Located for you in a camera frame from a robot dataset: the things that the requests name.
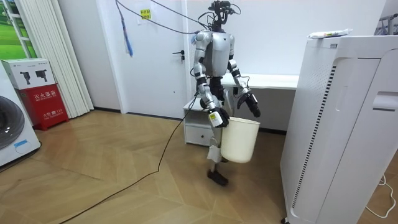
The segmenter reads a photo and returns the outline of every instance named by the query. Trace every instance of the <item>green picture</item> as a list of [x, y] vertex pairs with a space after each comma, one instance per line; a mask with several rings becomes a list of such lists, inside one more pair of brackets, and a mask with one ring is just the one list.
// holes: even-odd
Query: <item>green picture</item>
[[[9, 0], [9, 5], [14, 14], [18, 14], [14, 1]], [[27, 58], [18, 39], [16, 30], [12, 25], [11, 19], [15, 19], [19, 30], [23, 37], [28, 37], [25, 26], [20, 18], [10, 18], [7, 14], [4, 3], [0, 1], [0, 59], [20, 59]], [[30, 55], [36, 57], [32, 43], [26, 41]]]

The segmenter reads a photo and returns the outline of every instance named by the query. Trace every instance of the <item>washing machine door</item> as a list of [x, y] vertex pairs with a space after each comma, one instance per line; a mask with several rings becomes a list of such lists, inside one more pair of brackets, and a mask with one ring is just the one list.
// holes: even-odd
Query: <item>washing machine door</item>
[[0, 96], [0, 149], [12, 144], [24, 130], [22, 110], [11, 100]]

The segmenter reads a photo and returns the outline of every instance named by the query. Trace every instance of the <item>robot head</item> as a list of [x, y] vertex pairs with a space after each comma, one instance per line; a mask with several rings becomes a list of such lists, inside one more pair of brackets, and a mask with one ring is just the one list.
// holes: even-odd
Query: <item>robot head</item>
[[211, 3], [211, 6], [208, 9], [214, 11], [217, 15], [217, 20], [216, 17], [214, 17], [213, 23], [211, 25], [213, 31], [216, 32], [221, 32], [221, 26], [226, 24], [226, 21], [228, 20], [228, 14], [232, 15], [236, 13], [231, 7], [231, 3], [229, 1], [214, 1]]

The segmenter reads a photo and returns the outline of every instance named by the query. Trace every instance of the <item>curtain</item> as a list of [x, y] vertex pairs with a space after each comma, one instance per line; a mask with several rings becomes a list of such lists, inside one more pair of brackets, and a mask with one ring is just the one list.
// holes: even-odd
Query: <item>curtain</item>
[[15, 0], [38, 57], [50, 61], [69, 118], [93, 109], [57, 0]]

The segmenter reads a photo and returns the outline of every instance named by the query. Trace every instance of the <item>air vent grille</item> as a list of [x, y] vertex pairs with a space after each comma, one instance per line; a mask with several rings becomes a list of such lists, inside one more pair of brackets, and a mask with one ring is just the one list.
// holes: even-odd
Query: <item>air vent grille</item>
[[321, 107], [320, 107], [320, 109], [319, 109], [319, 114], [318, 114], [318, 117], [317, 117], [317, 122], [315, 123], [315, 127], [314, 127], [314, 129], [313, 129], [313, 133], [312, 133], [312, 136], [311, 136], [310, 145], [308, 146], [307, 155], [305, 156], [304, 166], [303, 166], [303, 169], [302, 169], [302, 171], [301, 171], [301, 175], [300, 175], [300, 179], [299, 179], [299, 181], [298, 181], [298, 185], [297, 185], [297, 188], [296, 188], [296, 192], [295, 192], [295, 194], [294, 194], [294, 199], [293, 199], [292, 208], [295, 207], [295, 204], [296, 204], [296, 201], [297, 201], [297, 197], [299, 196], [301, 184], [303, 183], [303, 179], [304, 179], [305, 170], [307, 169], [307, 166], [308, 166], [308, 160], [310, 159], [310, 156], [311, 156], [312, 146], [313, 146], [313, 143], [314, 143], [314, 141], [315, 141], [315, 137], [317, 136], [317, 132], [318, 132], [318, 128], [319, 128], [319, 123], [320, 123], [320, 121], [321, 121], [321, 117], [322, 117], [322, 114], [323, 114], [323, 110], [325, 109], [325, 103], [326, 103], [326, 100], [327, 100], [328, 95], [329, 95], [329, 91], [330, 91], [331, 83], [332, 83], [332, 81], [333, 81], [333, 77], [335, 76], [335, 71], [336, 71], [336, 66], [332, 66], [331, 73], [330, 73], [330, 76], [329, 76], [329, 80], [328, 80], [328, 83], [326, 84], [325, 94], [323, 95]]

